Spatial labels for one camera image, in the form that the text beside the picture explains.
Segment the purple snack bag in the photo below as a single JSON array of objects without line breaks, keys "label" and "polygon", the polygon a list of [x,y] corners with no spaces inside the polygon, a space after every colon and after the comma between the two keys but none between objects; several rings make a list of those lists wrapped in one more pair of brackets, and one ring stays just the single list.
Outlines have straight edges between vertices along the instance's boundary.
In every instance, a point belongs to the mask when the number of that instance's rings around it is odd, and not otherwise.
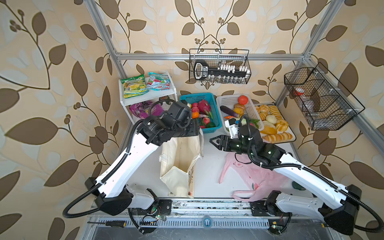
[{"label": "purple snack bag", "polygon": [[[130,105],[129,109],[135,117],[145,119],[149,116],[149,109],[154,103],[155,102],[153,101],[144,101]],[[160,104],[157,104],[151,108],[151,113],[154,116],[161,116],[163,111],[164,109]]]}]

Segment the teal plastic fruit basket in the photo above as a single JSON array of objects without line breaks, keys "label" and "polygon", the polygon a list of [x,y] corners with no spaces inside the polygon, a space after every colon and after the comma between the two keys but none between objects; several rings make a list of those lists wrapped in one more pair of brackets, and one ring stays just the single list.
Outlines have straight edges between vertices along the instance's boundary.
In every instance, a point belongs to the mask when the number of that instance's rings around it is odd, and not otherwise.
[{"label": "teal plastic fruit basket", "polygon": [[204,134],[214,133],[222,127],[219,109],[213,94],[198,93],[182,95],[180,100],[186,101],[191,105],[193,118],[197,120]]}]

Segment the cream canvas tote bag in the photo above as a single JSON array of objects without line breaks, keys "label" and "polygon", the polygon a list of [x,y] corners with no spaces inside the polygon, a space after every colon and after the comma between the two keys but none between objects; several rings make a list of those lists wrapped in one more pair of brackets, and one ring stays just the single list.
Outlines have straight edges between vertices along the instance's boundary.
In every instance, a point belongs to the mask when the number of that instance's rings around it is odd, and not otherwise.
[{"label": "cream canvas tote bag", "polygon": [[194,197],[195,164],[203,158],[204,136],[171,138],[162,144],[160,180],[169,189],[168,196]]}]

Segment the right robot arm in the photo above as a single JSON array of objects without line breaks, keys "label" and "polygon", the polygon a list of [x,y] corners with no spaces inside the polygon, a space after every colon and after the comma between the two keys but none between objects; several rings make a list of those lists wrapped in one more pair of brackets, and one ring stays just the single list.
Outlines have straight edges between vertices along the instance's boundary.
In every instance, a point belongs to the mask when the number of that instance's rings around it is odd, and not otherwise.
[{"label": "right robot arm", "polygon": [[313,194],[311,198],[295,197],[272,191],[265,204],[272,213],[300,214],[324,221],[335,231],[351,236],[354,230],[383,233],[384,221],[361,201],[362,191],[355,185],[345,186],[317,173],[275,145],[276,138],[261,136],[249,125],[238,128],[238,136],[220,135],[210,139],[218,150],[244,154],[250,164],[277,172]]}]

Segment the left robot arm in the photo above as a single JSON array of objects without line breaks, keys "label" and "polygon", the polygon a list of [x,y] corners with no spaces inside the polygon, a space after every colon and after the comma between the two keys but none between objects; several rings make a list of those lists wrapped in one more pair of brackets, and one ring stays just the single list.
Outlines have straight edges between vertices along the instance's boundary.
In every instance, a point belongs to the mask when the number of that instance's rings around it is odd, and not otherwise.
[{"label": "left robot arm", "polygon": [[[150,190],[142,194],[130,191],[126,184],[133,173],[163,143],[171,138],[194,137],[200,133],[197,120],[187,101],[173,101],[161,116],[149,115],[137,121],[128,137],[127,147],[115,162],[97,178],[86,181],[88,191],[73,200],[63,210],[67,219],[80,218],[101,211],[116,216],[128,208],[149,209],[155,195]],[[82,213],[69,211],[89,195],[95,195],[96,208]]]}]

